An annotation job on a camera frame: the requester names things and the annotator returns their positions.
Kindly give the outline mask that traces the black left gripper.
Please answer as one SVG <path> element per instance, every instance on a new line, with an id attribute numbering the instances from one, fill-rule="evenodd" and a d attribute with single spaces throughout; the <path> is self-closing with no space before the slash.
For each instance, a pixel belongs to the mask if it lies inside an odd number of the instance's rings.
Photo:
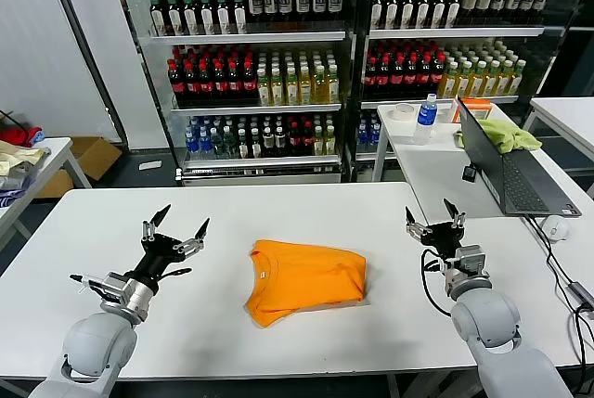
<path id="1" fill-rule="evenodd" d="M 182 263 L 186 259 L 185 254 L 196 254 L 204 248 L 209 218 L 204 221 L 193 238 L 185 241 L 160 233 L 156 234 L 156 229 L 170 209 L 171 204 L 168 204 L 157 211 L 149 221 L 142 223 L 141 246 L 144 255 L 133 269 L 133 279 L 147 286 L 157 285 L 168 266 L 172 263 Z"/>

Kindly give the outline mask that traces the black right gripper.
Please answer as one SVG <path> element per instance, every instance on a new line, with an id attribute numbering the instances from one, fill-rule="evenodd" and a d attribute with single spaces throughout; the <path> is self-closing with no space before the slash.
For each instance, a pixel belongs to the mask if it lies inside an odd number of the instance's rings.
<path id="1" fill-rule="evenodd" d="M 442 259 L 454 258 L 456 250 L 461 247 L 464 237 L 466 213 L 448 199 L 443 199 L 450 216 L 449 222 L 429 225 L 418 223 L 412 212 L 406 207 L 406 230 L 413 238 L 420 238 L 422 245 L 433 247 Z"/>

